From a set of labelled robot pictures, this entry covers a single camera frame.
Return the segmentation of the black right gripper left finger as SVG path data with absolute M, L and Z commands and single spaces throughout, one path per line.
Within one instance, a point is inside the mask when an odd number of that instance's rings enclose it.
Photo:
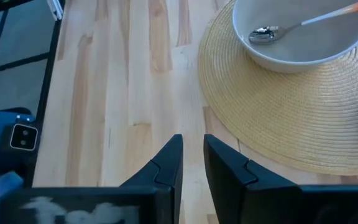
M 49 187 L 14 192 L 0 224 L 178 224 L 183 137 L 172 138 L 118 187 Z

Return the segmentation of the silver aluminium extrusion bar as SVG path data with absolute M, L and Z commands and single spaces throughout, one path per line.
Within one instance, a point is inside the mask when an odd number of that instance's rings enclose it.
M 63 8 L 60 0 L 46 0 L 50 8 L 50 11 L 53 15 L 53 18 L 56 21 L 60 21 L 63 18 Z

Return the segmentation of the spoon with orange-white handle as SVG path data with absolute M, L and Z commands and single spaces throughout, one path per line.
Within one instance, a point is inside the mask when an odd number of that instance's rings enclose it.
M 293 29 L 296 29 L 297 27 L 305 26 L 325 19 L 330 19 L 332 17 L 343 16 L 345 14 L 350 14 L 357 11 L 358 11 L 358 2 L 348 5 L 344 8 L 335 10 L 333 12 L 329 12 L 327 14 L 303 22 L 299 22 L 290 27 L 281 27 L 281 26 L 260 27 L 258 29 L 253 30 L 249 34 L 249 42 L 252 44 L 272 44 L 273 42 L 283 38 L 286 34 L 288 34 Z

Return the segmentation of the cream ceramic bowl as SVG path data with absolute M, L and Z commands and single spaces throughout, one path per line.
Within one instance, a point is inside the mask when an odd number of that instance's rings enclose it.
M 358 0 L 235 0 L 232 24 L 247 54 L 259 65 L 284 73 L 304 72 L 358 46 L 358 12 L 296 28 L 272 44 L 253 44 L 260 27 L 290 27 Z

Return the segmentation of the black table frame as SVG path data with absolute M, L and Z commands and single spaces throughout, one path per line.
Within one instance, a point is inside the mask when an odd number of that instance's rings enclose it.
M 38 165 L 38 160 L 40 159 L 39 152 L 41 150 L 41 145 L 42 145 L 41 142 L 42 142 L 42 134 L 44 131 L 45 112 L 47 109 L 48 95 L 50 92 L 50 84 L 52 80 L 53 67 L 56 59 L 60 31 L 62 28 L 62 21 L 63 19 L 60 19 L 56 21 L 54 24 L 49 52 L 47 53 L 47 64 L 45 67 L 45 74 L 44 74 L 42 89 L 40 93 L 40 100 L 39 100 L 39 105 L 38 105 L 37 115 L 35 120 L 35 125 L 38 128 L 39 135 L 37 138 L 37 154 L 36 157 L 34 157 L 34 173 L 32 176 L 31 187 L 36 187 L 40 178 L 40 174 L 39 174 L 40 166 Z

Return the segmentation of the round woven yellow placemat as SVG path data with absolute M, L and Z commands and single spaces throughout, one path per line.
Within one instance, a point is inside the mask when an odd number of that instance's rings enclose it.
M 308 172 L 358 175 L 358 46 L 305 73 L 257 65 L 236 37 L 234 0 L 208 24 L 198 73 L 206 101 L 245 145 Z

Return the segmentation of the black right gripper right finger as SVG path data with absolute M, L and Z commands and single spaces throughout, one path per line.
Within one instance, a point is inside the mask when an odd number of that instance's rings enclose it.
M 298 185 L 211 134 L 203 151 L 220 224 L 358 224 L 358 185 Z

